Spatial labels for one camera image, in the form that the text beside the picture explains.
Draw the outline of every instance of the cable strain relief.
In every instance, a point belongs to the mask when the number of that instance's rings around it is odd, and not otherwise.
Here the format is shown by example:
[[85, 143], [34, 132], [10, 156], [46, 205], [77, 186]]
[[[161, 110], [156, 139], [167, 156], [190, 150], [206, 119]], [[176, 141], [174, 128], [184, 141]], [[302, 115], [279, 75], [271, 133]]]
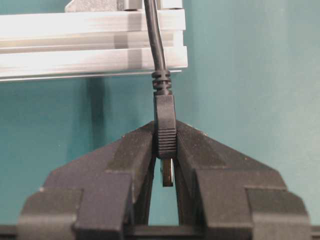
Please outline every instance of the cable strain relief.
[[152, 81], [153, 89], [156, 90], [154, 95], [172, 95], [169, 90], [172, 87], [170, 79], [170, 71], [168, 70], [157, 70], [152, 73], [154, 80]]

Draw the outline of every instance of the aluminum rail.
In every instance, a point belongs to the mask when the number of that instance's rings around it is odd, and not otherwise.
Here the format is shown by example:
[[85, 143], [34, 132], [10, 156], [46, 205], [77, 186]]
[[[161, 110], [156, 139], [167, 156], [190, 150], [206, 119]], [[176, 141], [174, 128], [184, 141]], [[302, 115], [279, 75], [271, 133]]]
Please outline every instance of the aluminum rail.
[[[154, 68], [143, 11], [2, 15], [0, 82], [144, 74]], [[160, 10], [168, 67], [188, 66], [183, 9]]]

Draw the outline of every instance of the teal wall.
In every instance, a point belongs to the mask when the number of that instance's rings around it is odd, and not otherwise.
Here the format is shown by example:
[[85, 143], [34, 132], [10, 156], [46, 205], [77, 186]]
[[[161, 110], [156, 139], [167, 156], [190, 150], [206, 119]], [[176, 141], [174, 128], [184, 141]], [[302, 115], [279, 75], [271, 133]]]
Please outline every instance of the teal wall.
[[[0, 14], [63, 12], [67, 2], [0, 0]], [[320, 224], [320, 1], [184, 6], [189, 68], [173, 77], [177, 118], [278, 169]], [[50, 170], [152, 120], [152, 92], [148, 76], [1, 83], [0, 224], [17, 221]], [[150, 223], [176, 224], [159, 171]]]

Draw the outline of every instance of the black cable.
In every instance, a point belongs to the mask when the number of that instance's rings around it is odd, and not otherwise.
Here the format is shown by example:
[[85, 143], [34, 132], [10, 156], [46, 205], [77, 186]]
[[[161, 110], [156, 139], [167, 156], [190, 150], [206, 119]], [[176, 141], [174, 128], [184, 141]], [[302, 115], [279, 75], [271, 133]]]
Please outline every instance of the black cable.
[[161, 40], [156, 0], [144, 0], [146, 23], [148, 27], [149, 42], [152, 51], [155, 72], [152, 74], [155, 96], [171, 95], [172, 86], [170, 71], [166, 68], [164, 47]]
[[165, 70], [166, 61], [159, 30], [156, 0], [144, 0], [144, 7], [154, 68], [156, 71]]

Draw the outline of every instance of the metal connector tip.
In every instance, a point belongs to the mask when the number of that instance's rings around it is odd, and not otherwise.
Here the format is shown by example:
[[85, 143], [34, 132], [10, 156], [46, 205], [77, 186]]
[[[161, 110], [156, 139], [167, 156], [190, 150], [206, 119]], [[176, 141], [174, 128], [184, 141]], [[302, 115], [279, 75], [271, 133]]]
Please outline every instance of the metal connector tip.
[[172, 158], [161, 159], [161, 176], [164, 187], [174, 185], [174, 162]]

